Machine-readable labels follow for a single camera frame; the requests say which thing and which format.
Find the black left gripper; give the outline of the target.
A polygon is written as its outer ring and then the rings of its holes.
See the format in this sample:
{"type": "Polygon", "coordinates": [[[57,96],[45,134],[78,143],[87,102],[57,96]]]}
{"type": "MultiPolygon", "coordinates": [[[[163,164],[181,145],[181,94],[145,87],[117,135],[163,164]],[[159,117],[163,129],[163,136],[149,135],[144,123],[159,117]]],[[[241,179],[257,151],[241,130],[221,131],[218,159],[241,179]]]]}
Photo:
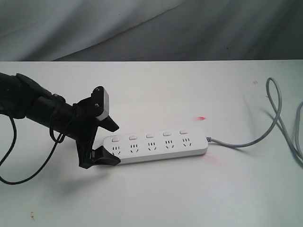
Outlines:
{"type": "Polygon", "coordinates": [[[107,165],[116,166],[121,163],[120,158],[108,152],[103,146],[93,149],[93,143],[98,127],[115,132],[118,125],[107,116],[102,121],[96,117],[101,115],[100,104],[93,98],[85,98],[73,107],[76,115],[68,127],[68,136],[75,139],[79,159],[79,167],[88,169],[92,166],[107,165]]]}

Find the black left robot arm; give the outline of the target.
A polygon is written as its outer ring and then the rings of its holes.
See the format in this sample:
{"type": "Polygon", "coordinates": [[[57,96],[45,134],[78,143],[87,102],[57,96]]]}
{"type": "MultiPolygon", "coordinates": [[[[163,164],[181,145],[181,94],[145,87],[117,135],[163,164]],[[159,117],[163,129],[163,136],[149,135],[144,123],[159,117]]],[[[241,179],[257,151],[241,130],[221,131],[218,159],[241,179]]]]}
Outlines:
{"type": "Polygon", "coordinates": [[[79,166],[88,169],[96,165],[116,166],[121,160],[103,146],[93,149],[99,127],[115,132],[119,126],[109,115],[109,95],[103,86],[93,89],[90,97],[75,104],[46,90],[31,78],[1,73],[1,114],[14,119],[28,118],[75,140],[79,166]]]}

